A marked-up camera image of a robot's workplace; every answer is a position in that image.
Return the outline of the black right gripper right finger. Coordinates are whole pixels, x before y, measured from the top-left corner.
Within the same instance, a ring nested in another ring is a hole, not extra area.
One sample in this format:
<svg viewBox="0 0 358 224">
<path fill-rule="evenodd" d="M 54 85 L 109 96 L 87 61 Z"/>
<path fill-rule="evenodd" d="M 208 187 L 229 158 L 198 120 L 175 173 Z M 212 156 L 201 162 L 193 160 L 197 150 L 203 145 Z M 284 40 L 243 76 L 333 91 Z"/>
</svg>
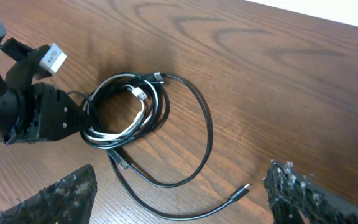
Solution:
<svg viewBox="0 0 358 224">
<path fill-rule="evenodd" d="M 358 223 L 358 206 L 299 174 L 290 161 L 272 160 L 263 183 L 274 224 Z"/>
</svg>

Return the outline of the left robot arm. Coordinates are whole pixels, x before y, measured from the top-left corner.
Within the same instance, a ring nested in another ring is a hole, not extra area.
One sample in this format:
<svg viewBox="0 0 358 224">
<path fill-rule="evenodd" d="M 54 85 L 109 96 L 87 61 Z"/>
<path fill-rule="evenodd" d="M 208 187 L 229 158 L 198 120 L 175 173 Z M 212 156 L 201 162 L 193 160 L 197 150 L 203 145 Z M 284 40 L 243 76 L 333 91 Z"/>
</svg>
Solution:
<svg viewBox="0 0 358 224">
<path fill-rule="evenodd" d="M 0 21 L 0 142 L 59 141 L 84 131 L 90 116 L 63 90 L 42 82 L 67 56 L 56 44 L 31 48 L 5 40 Z"/>
</svg>

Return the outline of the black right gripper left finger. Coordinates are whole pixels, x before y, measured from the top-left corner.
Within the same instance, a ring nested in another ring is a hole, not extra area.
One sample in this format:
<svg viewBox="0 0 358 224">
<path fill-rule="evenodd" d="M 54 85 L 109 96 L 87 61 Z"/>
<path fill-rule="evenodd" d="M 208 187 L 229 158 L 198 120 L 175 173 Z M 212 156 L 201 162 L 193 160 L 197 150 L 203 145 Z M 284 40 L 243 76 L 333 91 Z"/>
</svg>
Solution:
<svg viewBox="0 0 358 224">
<path fill-rule="evenodd" d="M 0 224 L 85 224 L 98 191 L 94 168 L 87 164 L 31 198 L 0 212 Z"/>
</svg>

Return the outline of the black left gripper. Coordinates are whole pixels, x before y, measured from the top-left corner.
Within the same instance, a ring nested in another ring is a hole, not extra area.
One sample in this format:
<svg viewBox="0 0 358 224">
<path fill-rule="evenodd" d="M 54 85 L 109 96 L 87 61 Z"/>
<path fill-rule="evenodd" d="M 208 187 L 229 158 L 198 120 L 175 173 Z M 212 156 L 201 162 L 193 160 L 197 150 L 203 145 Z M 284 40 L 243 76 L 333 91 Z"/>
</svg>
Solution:
<svg viewBox="0 0 358 224">
<path fill-rule="evenodd" d="M 91 118 L 63 90 L 37 83 L 17 90 L 19 114 L 6 144 L 59 141 L 91 124 Z"/>
</svg>

